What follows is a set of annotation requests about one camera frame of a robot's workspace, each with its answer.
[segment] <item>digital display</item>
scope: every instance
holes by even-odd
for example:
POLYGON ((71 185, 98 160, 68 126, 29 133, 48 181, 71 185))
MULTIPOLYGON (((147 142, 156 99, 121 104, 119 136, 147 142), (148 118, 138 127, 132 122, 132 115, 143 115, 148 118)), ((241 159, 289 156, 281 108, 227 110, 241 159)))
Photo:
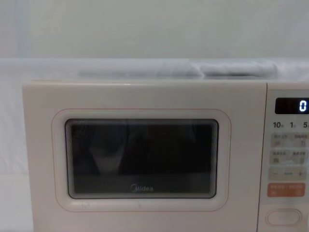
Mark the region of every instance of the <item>digital display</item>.
POLYGON ((309 98, 277 98, 275 113, 278 115, 309 114, 309 98))

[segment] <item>dark glass window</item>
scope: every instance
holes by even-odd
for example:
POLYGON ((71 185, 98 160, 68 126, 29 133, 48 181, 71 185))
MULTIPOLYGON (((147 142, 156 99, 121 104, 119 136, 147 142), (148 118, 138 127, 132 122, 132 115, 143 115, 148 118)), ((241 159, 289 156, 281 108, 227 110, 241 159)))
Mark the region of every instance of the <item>dark glass window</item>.
POLYGON ((69 195, 93 198, 212 198, 214 119, 69 119, 69 195))

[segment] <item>microwave oven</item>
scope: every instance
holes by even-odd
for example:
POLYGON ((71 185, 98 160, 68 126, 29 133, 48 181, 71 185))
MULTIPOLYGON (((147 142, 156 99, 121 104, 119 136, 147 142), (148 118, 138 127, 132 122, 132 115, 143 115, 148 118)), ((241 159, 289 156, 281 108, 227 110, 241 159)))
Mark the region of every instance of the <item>microwave oven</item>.
POLYGON ((33 81, 35 232, 304 232, 309 83, 33 81))

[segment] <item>white wall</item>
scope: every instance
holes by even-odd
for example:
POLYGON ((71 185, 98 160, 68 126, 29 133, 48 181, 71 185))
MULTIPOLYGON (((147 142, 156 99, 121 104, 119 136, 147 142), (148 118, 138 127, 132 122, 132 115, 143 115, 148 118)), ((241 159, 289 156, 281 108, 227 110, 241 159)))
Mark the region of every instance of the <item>white wall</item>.
POLYGON ((308 0, 17 2, 26 57, 309 56, 308 0))
POLYGON ((0 58, 14 58, 17 52, 15 2, 0 0, 0 58))

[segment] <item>door open button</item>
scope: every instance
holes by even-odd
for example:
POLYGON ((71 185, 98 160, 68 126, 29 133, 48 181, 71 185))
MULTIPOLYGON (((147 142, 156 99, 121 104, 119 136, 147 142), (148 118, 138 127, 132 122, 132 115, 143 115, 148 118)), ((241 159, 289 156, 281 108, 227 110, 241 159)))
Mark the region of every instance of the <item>door open button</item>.
POLYGON ((301 220, 301 213, 297 209, 276 209, 267 215, 267 223, 273 226, 293 226, 301 220))

